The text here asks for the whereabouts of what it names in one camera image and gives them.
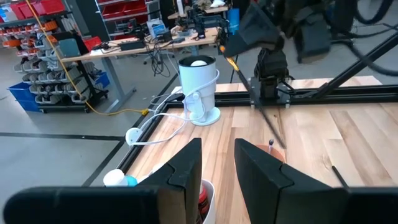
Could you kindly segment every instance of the concrete floor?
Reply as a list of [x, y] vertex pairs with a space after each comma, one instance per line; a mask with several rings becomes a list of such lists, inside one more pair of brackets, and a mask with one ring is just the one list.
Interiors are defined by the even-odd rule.
[[[390, 13], [383, 22], [394, 25], [398, 15], [395, 2]], [[354, 31], [366, 34], [385, 29], [384, 26], [358, 27]], [[376, 45], [388, 38], [394, 32], [390, 31], [376, 37], [355, 40], [356, 46], [363, 53], [369, 52]], [[238, 65], [247, 77], [257, 60], [257, 50], [252, 50], [239, 57]], [[285, 43], [284, 52], [289, 63], [290, 74], [297, 79], [335, 77], [346, 67], [356, 61], [351, 52], [343, 46], [333, 46], [331, 52], [323, 60], [309, 65], [301, 65], [296, 61], [296, 51], [293, 43]], [[216, 49], [206, 47], [201, 54], [216, 57], [216, 66], [220, 70], [218, 83], [228, 83], [232, 68]], [[398, 48], [391, 50], [377, 64], [393, 70], [398, 70]], [[99, 136], [124, 136], [125, 132], [136, 122], [137, 113], [123, 113], [117, 116], [100, 116], [94, 113], [26, 113], [6, 90], [7, 87], [21, 82], [22, 75], [16, 74], [12, 66], [19, 62], [13, 49], [0, 49], [0, 65], [2, 68], [0, 82], [0, 208], [15, 192], [33, 186], [49, 185], [102, 185], [102, 178], [107, 171], [114, 169], [128, 152], [126, 144], [118, 145], [119, 141], [95, 141], [87, 139], [57, 139], [9, 137], [4, 133], [34, 133], [34, 134], [76, 134]], [[123, 88], [130, 89], [133, 85], [137, 92], [124, 105], [124, 108], [146, 108], [153, 96], [159, 94], [170, 78], [153, 76], [149, 65], [143, 65], [143, 58], [123, 57], [113, 58], [114, 67], [122, 82]], [[103, 66], [100, 60], [95, 61], [98, 68]], [[167, 62], [172, 76], [175, 74], [170, 62]], [[385, 77], [364, 69], [358, 75], [374, 75], [385, 84], [398, 83], [398, 78]], [[167, 90], [170, 92], [178, 85], [178, 79]], [[114, 90], [109, 88], [109, 99], [113, 99]], [[110, 100], [104, 100], [96, 109], [104, 111]]]

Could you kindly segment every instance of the wooden table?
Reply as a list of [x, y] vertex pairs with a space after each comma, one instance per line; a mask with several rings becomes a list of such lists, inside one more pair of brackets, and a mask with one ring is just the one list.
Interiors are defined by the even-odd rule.
[[[162, 48], [162, 50], [167, 50], [167, 49], [172, 49], [172, 48], [180, 48], [180, 47], [190, 47], [192, 50], [192, 55], [198, 55], [198, 46], [199, 45], [204, 45], [204, 44], [214, 44], [217, 40], [217, 28], [208, 28], [206, 29], [206, 38], [200, 39], [200, 40], [193, 40], [194, 37], [197, 36], [197, 34], [192, 34], [191, 37], [186, 37], [185, 41], [177, 44], [169, 44], [164, 43], [160, 44], [159, 47]], [[128, 38], [128, 39], [122, 39], [122, 40], [114, 40], [110, 41], [110, 44], [120, 44], [121, 42], [126, 42], [126, 41], [132, 41], [136, 40], [135, 38]], [[154, 45], [149, 44], [149, 48], [153, 49]], [[112, 61], [110, 57], [116, 57], [116, 56], [122, 56], [122, 55], [131, 55], [131, 54], [138, 54], [138, 53], [144, 53], [147, 52], [147, 49], [145, 47], [141, 49], [134, 49], [134, 50], [115, 50], [111, 52], [104, 52], [102, 53], [101, 50], [92, 50], [90, 53], [87, 53], [85, 55], [79, 56], [79, 57], [70, 57], [70, 58], [63, 58], [62, 62], [74, 62], [74, 61], [81, 61], [81, 60], [93, 60], [96, 58], [101, 58], [103, 65], [105, 67], [105, 70], [108, 73], [108, 78], [109, 82], [111, 85], [115, 86], [116, 89], [116, 100], [112, 103], [111, 106], [105, 111], [105, 113], [112, 113], [120, 109], [124, 102], [126, 102], [132, 94], [136, 91], [136, 87], [132, 84], [133, 86], [129, 91], [124, 92], [118, 75], [113, 67]]]
[[[316, 88], [330, 79], [295, 80], [294, 88]], [[374, 77], [356, 77], [344, 86], [378, 85]], [[244, 91], [242, 84], [217, 85], [217, 91]], [[147, 175], [154, 165], [167, 162], [192, 138], [202, 138], [202, 178], [216, 190], [217, 223], [250, 223], [234, 166], [234, 140], [266, 145], [273, 139], [258, 110], [220, 108], [221, 119], [211, 126], [188, 123], [168, 142], [146, 146], [127, 174]], [[398, 183], [398, 104], [314, 105], [266, 108], [284, 138], [287, 150], [275, 148], [301, 172], [339, 187], [331, 166], [349, 186], [393, 186]], [[168, 113], [182, 115], [182, 109]], [[165, 117], [150, 141], [170, 136], [182, 121]]]
[[[211, 9], [206, 9], [205, 12], [206, 13], [217, 13], [217, 12], [226, 12], [228, 11], [228, 6], [221, 6], [221, 7], [217, 7], [217, 8], [211, 8]], [[176, 19], [178, 16], [180, 16], [180, 14], [178, 12], [173, 13], [169, 16], [167, 16], [168, 19]]]

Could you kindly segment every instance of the blue container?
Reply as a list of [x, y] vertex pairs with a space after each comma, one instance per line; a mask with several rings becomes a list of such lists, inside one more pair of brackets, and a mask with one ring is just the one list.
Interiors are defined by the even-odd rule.
[[239, 30], [239, 9], [228, 11], [229, 32], [235, 34]]
[[29, 91], [29, 84], [18, 83], [8, 88], [17, 101], [35, 101], [35, 95]]
[[39, 106], [36, 102], [34, 101], [18, 101], [18, 103], [21, 105], [21, 107], [26, 110], [26, 111], [36, 111], [39, 112]]
[[99, 77], [95, 80], [95, 84], [102, 83], [102, 87], [105, 88], [109, 85], [109, 79], [106, 72], [101, 72]]

